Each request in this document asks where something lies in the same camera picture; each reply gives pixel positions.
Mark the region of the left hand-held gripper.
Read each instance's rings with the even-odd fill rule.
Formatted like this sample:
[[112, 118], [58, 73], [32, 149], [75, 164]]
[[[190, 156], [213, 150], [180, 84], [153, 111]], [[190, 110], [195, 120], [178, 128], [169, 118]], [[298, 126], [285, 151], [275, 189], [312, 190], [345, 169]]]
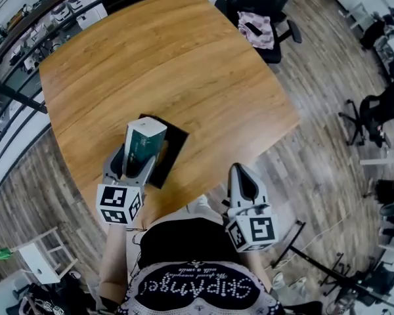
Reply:
[[155, 168], [157, 157], [151, 156], [139, 169], [135, 178], [123, 176], [125, 144], [115, 149], [106, 159], [102, 183], [97, 187], [96, 208], [107, 224], [132, 225], [143, 206], [142, 191]]

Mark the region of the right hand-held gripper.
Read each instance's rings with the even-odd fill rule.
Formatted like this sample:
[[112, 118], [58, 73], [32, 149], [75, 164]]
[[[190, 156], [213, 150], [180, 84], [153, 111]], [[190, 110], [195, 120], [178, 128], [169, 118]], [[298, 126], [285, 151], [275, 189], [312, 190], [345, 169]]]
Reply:
[[278, 219], [261, 178], [245, 165], [234, 163], [229, 170], [228, 191], [225, 230], [235, 250], [260, 251], [278, 242]]

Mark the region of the green and white box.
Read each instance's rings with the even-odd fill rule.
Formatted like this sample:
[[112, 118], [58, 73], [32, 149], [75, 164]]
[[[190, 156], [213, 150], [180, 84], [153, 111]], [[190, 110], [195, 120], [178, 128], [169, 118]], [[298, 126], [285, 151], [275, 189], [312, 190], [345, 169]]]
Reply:
[[122, 165], [124, 175], [135, 177], [152, 156], [158, 157], [166, 131], [165, 124], [148, 116], [127, 124]]

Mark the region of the person's left forearm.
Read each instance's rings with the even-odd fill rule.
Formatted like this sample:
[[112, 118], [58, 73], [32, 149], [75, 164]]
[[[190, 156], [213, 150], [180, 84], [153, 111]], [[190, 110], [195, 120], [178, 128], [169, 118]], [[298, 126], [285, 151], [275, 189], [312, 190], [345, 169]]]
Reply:
[[128, 285], [126, 227], [111, 224], [100, 266], [99, 295], [120, 305]]

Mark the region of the person's right forearm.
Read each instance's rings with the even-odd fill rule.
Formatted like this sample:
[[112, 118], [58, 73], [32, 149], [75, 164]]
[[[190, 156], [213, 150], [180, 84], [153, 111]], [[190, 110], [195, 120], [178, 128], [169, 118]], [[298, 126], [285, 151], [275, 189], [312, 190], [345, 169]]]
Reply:
[[239, 257], [242, 264], [259, 278], [259, 280], [265, 286], [267, 292], [270, 293], [272, 289], [272, 283], [265, 272], [260, 253], [258, 251], [243, 252], [239, 253]]

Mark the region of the beige trousers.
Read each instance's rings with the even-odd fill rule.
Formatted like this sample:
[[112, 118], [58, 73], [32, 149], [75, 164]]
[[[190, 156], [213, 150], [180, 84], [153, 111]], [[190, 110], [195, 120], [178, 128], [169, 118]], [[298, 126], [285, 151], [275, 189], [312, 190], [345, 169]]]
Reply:
[[149, 228], [156, 226], [157, 224], [160, 224], [162, 222], [183, 221], [183, 220], [199, 219], [199, 218], [206, 219], [211, 222], [215, 222], [217, 224], [223, 225], [223, 217], [221, 216], [220, 213], [216, 212], [209, 206], [208, 198], [203, 194], [198, 198], [196, 198], [194, 201], [187, 204], [186, 206], [152, 222], [147, 227], [134, 226], [129, 230], [146, 232]]

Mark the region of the black skirt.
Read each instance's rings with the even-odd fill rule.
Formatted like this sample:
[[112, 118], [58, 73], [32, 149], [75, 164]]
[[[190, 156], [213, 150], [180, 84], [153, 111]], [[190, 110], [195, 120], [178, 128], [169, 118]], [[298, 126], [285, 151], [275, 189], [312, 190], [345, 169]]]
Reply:
[[222, 225], [205, 218], [169, 220], [149, 228], [140, 240], [139, 268], [157, 263], [241, 260]]

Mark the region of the black metal stand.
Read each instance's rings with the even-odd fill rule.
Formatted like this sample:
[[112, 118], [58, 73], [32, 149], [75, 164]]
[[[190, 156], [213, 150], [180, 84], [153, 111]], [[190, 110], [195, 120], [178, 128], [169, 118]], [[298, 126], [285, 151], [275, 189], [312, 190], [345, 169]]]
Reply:
[[370, 266], [366, 271], [356, 271], [354, 275], [349, 276], [348, 273], [350, 272], [351, 265], [341, 262], [343, 253], [338, 253], [337, 261], [334, 263], [333, 267], [328, 268], [294, 247], [295, 241], [305, 227], [305, 223], [300, 220], [297, 220], [295, 224], [299, 226], [299, 228], [295, 236], [280, 254], [279, 258], [271, 263], [271, 268], [273, 270], [282, 268], [290, 262], [285, 256], [291, 251], [294, 255], [301, 257], [309, 264], [325, 273], [325, 277], [320, 281], [320, 285], [332, 286], [329, 291], [323, 294], [325, 297], [329, 296], [331, 292], [339, 287], [340, 292], [336, 298], [337, 301], [342, 300], [345, 296], [348, 296], [350, 292], [353, 292], [356, 296], [356, 300], [364, 303], [366, 306], [371, 306], [374, 303], [383, 303], [394, 308], [394, 304], [389, 302], [389, 292], [394, 287], [394, 272], [388, 271], [382, 264], [375, 265], [374, 259], [371, 257]]

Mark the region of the black white patterned shirt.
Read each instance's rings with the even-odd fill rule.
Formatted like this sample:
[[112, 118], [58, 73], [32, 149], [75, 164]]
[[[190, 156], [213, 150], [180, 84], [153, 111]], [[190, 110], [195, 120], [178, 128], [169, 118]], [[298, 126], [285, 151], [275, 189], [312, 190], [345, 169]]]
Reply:
[[245, 266], [161, 262], [132, 279], [116, 315], [286, 315]]

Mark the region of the wooden table with white legs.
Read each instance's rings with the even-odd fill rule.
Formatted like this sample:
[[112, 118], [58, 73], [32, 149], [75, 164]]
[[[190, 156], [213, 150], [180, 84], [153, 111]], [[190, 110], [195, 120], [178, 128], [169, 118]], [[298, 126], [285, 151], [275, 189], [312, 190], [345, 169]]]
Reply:
[[76, 35], [39, 67], [64, 161], [92, 213], [105, 159], [141, 114], [188, 133], [161, 189], [146, 188], [146, 227], [205, 194], [294, 129], [275, 74], [208, 0], [145, 0]]

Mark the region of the white stool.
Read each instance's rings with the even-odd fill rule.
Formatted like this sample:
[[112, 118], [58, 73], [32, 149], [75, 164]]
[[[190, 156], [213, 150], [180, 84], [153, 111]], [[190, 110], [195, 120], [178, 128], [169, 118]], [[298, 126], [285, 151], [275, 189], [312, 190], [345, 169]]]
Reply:
[[[58, 227], [34, 237], [30, 241], [23, 243], [11, 249], [11, 251], [19, 252], [28, 266], [26, 273], [33, 274], [39, 283], [43, 285], [60, 283], [61, 279], [73, 269], [78, 259], [69, 251], [68, 247], [63, 243], [59, 236]], [[47, 248], [44, 239], [52, 236], [57, 241], [57, 246]], [[57, 262], [53, 255], [62, 251], [68, 258], [69, 263], [64, 268], [60, 262]]]

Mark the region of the black metal railing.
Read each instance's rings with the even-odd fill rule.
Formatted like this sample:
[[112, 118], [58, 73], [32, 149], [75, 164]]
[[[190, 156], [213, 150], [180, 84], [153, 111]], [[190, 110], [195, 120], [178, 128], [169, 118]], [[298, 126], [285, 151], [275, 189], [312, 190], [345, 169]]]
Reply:
[[[85, 28], [138, 1], [81, 0], [83, 7], [74, 12], [67, 0], [39, 0], [17, 14], [0, 42], [0, 186], [50, 126], [40, 64]], [[61, 3], [72, 15], [57, 24], [51, 10]]]

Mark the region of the pink checked cloth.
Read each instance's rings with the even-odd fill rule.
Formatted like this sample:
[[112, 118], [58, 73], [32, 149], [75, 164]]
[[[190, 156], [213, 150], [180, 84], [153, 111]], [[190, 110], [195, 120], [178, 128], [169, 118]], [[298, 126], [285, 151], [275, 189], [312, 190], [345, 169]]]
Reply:
[[[254, 26], [259, 28], [263, 35], [255, 37], [251, 32], [247, 33], [244, 27], [246, 22], [251, 22]], [[253, 12], [238, 12], [238, 30], [247, 39], [249, 43], [258, 49], [272, 50], [274, 47], [273, 28], [271, 20], [268, 16], [260, 16]]]

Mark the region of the black phone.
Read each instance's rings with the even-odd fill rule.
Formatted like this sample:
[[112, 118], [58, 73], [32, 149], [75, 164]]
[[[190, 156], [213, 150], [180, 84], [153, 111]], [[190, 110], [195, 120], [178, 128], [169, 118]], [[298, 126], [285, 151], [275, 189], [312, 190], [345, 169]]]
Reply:
[[246, 22], [244, 24], [244, 27], [247, 33], [251, 32], [251, 34], [255, 37], [260, 37], [263, 35], [263, 32], [259, 28], [254, 26], [251, 22]]

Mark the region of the white side table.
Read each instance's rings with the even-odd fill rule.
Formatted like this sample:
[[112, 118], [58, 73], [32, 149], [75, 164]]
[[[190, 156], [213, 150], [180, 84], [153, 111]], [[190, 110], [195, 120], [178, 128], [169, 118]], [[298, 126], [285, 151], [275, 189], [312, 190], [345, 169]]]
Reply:
[[339, 14], [345, 19], [353, 18], [355, 21], [349, 26], [351, 30], [354, 30], [356, 27], [360, 26], [363, 22], [368, 20], [369, 13], [364, 7], [362, 2], [355, 5], [351, 10], [344, 12], [342, 10], [339, 11]]

